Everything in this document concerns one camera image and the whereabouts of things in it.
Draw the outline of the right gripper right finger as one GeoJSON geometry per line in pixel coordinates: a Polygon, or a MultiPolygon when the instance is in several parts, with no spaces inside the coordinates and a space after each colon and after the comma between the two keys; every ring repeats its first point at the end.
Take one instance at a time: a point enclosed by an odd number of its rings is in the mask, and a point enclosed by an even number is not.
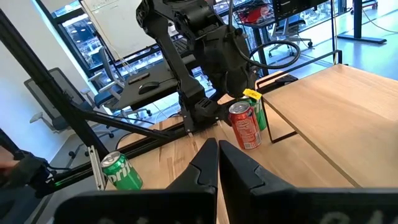
{"type": "Polygon", "coordinates": [[[398,224],[398,188],[295,187],[230,142],[219,145],[230,224],[398,224]]]}

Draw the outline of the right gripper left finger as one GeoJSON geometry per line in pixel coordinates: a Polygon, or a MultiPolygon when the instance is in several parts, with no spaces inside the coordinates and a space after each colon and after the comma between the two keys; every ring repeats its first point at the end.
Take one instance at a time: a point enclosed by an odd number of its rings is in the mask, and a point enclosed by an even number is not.
{"type": "Polygon", "coordinates": [[[53,224],[216,224],[218,143],[209,138],[165,189],[86,192],[61,203],[53,224]]]}

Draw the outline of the green soda can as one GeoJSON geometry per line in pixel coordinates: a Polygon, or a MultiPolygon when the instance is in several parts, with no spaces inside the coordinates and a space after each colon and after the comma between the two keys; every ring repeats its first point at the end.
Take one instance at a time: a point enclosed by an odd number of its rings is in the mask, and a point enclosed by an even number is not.
{"type": "Polygon", "coordinates": [[[118,190],[140,190],[143,181],[129,159],[119,151],[110,152],[100,164],[103,173],[118,190]]]}
{"type": "Polygon", "coordinates": [[[256,114],[256,118],[257,118],[257,123],[259,125],[259,129],[261,131],[263,131],[264,129],[267,128],[267,123],[266,123],[266,119],[265,119],[265,114],[264,114],[264,108],[262,105],[262,101],[261,100],[256,100],[254,98],[251,98],[249,96],[244,96],[242,97],[242,99],[244,101],[247,101],[251,107],[253,108],[255,114],[256,114]]]}

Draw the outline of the red soda can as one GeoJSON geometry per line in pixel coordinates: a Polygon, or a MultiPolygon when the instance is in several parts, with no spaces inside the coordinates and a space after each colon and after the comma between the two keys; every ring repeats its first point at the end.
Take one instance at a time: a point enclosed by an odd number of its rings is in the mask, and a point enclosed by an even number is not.
{"type": "Polygon", "coordinates": [[[247,101],[239,101],[229,107],[229,120],[241,149],[257,148],[261,142],[261,132],[254,109],[247,101]]]}

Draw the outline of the black computer monitor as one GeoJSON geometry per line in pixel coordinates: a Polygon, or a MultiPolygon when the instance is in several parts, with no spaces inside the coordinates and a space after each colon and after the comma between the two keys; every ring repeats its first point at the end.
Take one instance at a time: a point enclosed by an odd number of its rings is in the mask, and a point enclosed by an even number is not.
{"type": "Polygon", "coordinates": [[[284,19],[307,9],[317,7],[327,0],[272,0],[275,18],[284,19]]]}

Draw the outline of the black computer mouse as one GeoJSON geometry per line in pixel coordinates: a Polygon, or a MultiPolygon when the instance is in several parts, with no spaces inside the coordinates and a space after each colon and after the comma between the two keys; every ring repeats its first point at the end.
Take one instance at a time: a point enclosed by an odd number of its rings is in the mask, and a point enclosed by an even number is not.
{"type": "Polygon", "coordinates": [[[147,82],[139,87],[138,93],[143,95],[149,91],[155,90],[160,85],[160,82],[147,82]]]}

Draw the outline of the black flat device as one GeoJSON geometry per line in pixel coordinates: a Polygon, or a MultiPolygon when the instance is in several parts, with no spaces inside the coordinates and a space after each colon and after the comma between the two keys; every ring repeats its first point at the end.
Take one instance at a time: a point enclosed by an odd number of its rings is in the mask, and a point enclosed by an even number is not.
{"type": "Polygon", "coordinates": [[[145,78],[148,78],[149,76],[150,76],[150,73],[148,73],[148,72],[142,73],[142,74],[140,74],[140,75],[137,75],[137,76],[131,78],[131,79],[128,81],[128,84],[129,84],[129,85],[132,85],[133,83],[139,82],[140,80],[143,80],[143,79],[145,79],[145,78]]]}

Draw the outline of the grey office desk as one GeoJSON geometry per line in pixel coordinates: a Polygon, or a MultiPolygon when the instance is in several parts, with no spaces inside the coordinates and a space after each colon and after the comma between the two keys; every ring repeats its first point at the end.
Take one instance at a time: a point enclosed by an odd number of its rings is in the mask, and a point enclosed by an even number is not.
{"type": "Polygon", "coordinates": [[[115,108],[121,109],[130,106],[132,109],[136,110],[172,93],[178,92],[178,81],[174,79],[174,75],[165,60],[139,74],[142,75],[144,73],[149,73],[149,78],[145,78],[133,84],[127,83],[121,93],[121,99],[115,108]],[[139,87],[149,82],[160,82],[160,85],[140,95],[139,87]]]}

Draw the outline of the black tripod stand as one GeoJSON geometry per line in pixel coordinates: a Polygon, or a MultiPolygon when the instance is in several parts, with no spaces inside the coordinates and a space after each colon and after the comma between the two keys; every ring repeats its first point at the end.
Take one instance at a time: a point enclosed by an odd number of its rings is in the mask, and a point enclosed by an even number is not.
{"type": "Polygon", "coordinates": [[[335,17],[335,1],[330,0],[331,9],[331,34],[332,34],[332,50],[338,49],[337,34],[336,34],[336,17],[335,17]]]}

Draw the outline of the black desk leg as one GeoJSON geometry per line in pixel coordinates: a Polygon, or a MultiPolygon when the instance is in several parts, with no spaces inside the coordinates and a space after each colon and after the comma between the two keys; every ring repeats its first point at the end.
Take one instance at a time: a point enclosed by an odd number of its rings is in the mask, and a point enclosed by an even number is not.
{"type": "Polygon", "coordinates": [[[340,34],[337,36],[338,39],[345,40],[355,40],[360,42],[367,42],[372,44],[384,44],[387,42],[386,39],[380,39],[375,37],[363,37],[362,36],[362,7],[363,0],[354,0],[353,9],[354,9],[354,34],[340,34]]]}

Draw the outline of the black mesh office chair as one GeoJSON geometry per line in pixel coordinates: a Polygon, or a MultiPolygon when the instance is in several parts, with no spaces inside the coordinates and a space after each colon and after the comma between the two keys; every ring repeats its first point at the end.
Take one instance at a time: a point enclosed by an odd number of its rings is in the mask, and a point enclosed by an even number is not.
{"type": "MultiPolygon", "coordinates": [[[[63,93],[66,94],[74,103],[76,103],[82,109],[86,109],[89,111],[93,110],[92,105],[84,99],[81,93],[72,85],[71,81],[59,68],[53,68],[49,70],[49,73],[60,86],[63,93]]],[[[43,111],[50,118],[50,121],[44,118],[43,112],[41,111],[33,115],[29,123],[34,123],[38,120],[42,120],[44,124],[46,124],[48,128],[55,133],[60,133],[65,130],[71,129],[67,121],[62,117],[59,111],[54,107],[54,105],[46,97],[43,91],[37,86],[33,79],[26,80],[24,82],[24,85],[37,100],[43,111]]]]}

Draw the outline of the person's hand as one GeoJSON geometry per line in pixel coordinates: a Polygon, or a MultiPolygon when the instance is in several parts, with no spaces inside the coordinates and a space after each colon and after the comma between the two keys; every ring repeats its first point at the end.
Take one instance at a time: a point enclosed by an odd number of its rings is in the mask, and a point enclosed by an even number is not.
{"type": "Polygon", "coordinates": [[[4,147],[0,146],[0,174],[8,175],[10,171],[19,163],[14,156],[4,147]]]}

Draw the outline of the black aluminium table frame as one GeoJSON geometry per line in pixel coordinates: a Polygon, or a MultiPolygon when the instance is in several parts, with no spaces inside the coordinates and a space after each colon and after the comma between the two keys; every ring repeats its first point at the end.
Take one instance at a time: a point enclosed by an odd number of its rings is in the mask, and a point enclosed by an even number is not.
{"type": "MultiPolygon", "coordinates": [[[[227,125],[231,124],[231,122],[228,121],[226,117],[227,110],[229,106],[238,101],[239,101],[238,99],[235,99],[221,104],[221,106],[225,109],[226,113],[224,119],[219,121],[224,121],[226,122],[227,125]]],[[[183,121],[174,124],[168,128],[165,128],[164,130],[156,130],[156,129],[142,128],[140,126],[136,126],[135,124],[129,124],[122,121],[118,121],[116,119],[112,119],[110,115],[103,115],[99,112],[89,112],[89,113],[92,114],[92,117],[89,119],[89,121],[94,121],[99,124],[105,124],[118,129],[123,129],[133,134],[140,134],[144,137],[141,140],[130,143],[127,146],[123,146],[119,150],[119,152],[125,154],[128,159],[140,156],[141,154],[154,150],[160,146],[166,145],[172,141],[180,139],[189,134],[188,132],[186,132],[184,128],[183,121]]],[[[68,187],[69,185],[79,182],[91,175],[93,175],[93,170],[89,162],[82,164],[76,168],[72,168],[62,174],[57,174],[50,178],[50,181],[48,182],[50,188],[48,189],[48,191],[44,193],[44,195],[54,193],[65,187],[68,187]]]]}

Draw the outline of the silver metal bracket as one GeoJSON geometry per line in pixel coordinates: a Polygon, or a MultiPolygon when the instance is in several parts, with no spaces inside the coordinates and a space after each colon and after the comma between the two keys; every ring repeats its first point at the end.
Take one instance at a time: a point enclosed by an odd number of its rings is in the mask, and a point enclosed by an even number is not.
{"type": "Polygon", "coordinates": [[[100,157],[98,155],[98,151],[94,146],[88,147],[88,154],[90,157],[90,162],[93,170],[94,179],[96,182],[96,187],[98,190],[106,189],[106,177],[103,174],[103,171],[100,166],[100,157]]]}

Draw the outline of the black diagonal frame strut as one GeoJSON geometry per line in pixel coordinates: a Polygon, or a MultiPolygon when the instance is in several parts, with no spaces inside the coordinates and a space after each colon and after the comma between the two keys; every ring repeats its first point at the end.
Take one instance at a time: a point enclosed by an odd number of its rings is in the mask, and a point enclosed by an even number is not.
{"type": "Polygon", "coordinates": [[[83,143],[86,146],[94,146],[101,158],[107,155],[107,148],[87,123],[92,114],[75,106],[63,94],[57,82],[2,9],[0,9],[0,40],[66,119],[83,143]]]}

